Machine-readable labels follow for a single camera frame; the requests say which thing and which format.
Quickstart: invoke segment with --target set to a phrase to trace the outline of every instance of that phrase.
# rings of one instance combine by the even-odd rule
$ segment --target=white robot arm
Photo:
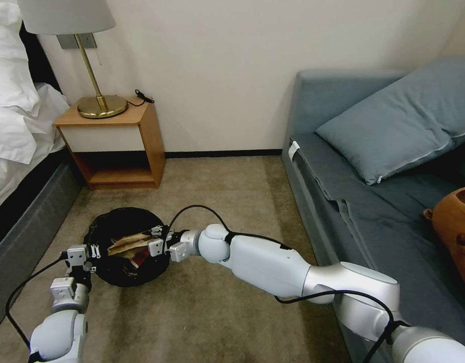
[[[385,335],[389,322],[400,319],[399,284],[391,277],[347,262],[312,266],[285,245],[257,236],[230,233],[220,224],[209,225],[203,231],[180,232],[173,245],[157,238],[148,246],[151,256],[168,253],[174,262],[191,255],[202,256],[277,297],[297,296],[315,304],[334,303],[339,321],[372,341]],[[73,246],[68,255],[70,251],[75,257],[86,256],[82,261],[72,262],[86,269],[86,245]],[[313,294],[334,291],[338,293],[335,300],[333,294],[309,298]],[[78,363],[87,331],[83,314],[88,304],[88,289],[83,284],[75,284],[73,278],[67,278],[55,280],[51,292],[55,299],[54,314],[34,330],[31,353],[41,361]],[[447,363],[453,359],[465,363],[465,347],[435,330],[396,325],[387,333],[395,363]]]

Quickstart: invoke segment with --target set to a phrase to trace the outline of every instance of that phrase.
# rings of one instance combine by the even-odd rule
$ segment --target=gray sofa
[[[401,71],[298,73],[283,163],[319,265],[348,261],[394,277],[406,321],[465,345],[465,285],[422,212],[465,186],[465,144],[381,184],[367,186],[347,160],[315,134],[322,124],[404,75]],[[293,157],[288,149],[296,141]],[[342,327],[353,362],[372,342]],[[384,346],[373,362],[390,362]]]

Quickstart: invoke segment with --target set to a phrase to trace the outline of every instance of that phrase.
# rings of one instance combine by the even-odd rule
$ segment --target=white tag
[[[288,150],[289,159],[291,161],[293,161],[293,156],[295,155],[295,153],[298,151],[299,148],[300,146],[298,145],[298,143],[296,141],[293,141],[292,145],[289,147],[289,150]]]

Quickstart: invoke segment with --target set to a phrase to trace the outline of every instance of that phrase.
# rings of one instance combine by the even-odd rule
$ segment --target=beige carpet
[[[280,157],[171,159],[158,190],[82,190],[39,266],[82,242],[93,219],[123,206],[151,210],[165,223],[189,204],[215,209],[232,230],[268,235],[315,263]],[[215,223],[191,210],[175,227]],[[30,336],[48,314],[54,266],[28,284],[12,312]],[[135,288],[93,276],[84,362],[348,362],[330,306],[281,305],[219,265],[191,257]],[[5,319],[0,362],[26,362],[27,350]]]

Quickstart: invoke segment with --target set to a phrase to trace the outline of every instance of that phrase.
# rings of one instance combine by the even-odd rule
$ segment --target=lamp stem
[[[100,106],[101,110],[107,111],[108,106],[106,105],[105,98],[101,94],[100,88],[98,87],[98,83],[96,82],[96,78],[91,68],[88,55],[86,54],[85,47],[83,46],[83,43],[81,42],[80,36],[78,34],[74,34],[74,37],[75,37],[76,43],[78,44],[78,48],[80,49],[80,53],[81,53],[81,56],[83,57],[83,61],[85,62],[85,66],[86,66],[86,69],[88,70],[88,74],[90,75],[93,88],[95,89],[96,101],[98,102],[98,105]]]

